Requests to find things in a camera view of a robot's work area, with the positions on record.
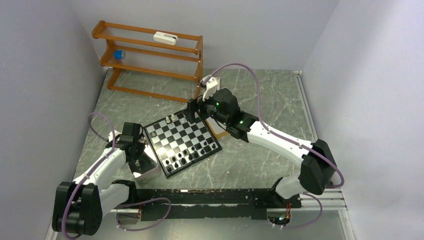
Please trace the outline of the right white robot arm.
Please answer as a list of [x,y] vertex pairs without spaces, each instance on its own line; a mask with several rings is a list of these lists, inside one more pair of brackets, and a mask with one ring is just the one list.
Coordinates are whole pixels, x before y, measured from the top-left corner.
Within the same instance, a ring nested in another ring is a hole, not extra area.
[[183,114],[190,123],[196,117],[211,118],[233,138],[265,147],[300,168],[274,184],[269,199],[275,207],[282,207],[289,198],[304,192],[322,195],[330,187],[337,165],[327,142],[302,140],[261,123],[259,117],[240,109],[236,96],[227,88],[209,98],[189,99]]

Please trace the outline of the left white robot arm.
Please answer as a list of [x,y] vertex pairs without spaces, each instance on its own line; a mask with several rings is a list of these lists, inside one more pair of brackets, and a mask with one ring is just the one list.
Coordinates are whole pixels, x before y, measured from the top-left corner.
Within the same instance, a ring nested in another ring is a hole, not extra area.
[[103,217],[118,205],[134,207],[139,200],[135,182],[109,181],[127,162],[139,159],[146,148],[139,140],[141,124],[125,122],[122,132],[110,133],[109,143],[99,159],[71,182],[61,182],[55,192],[52,230],[81,235],[94,235]]

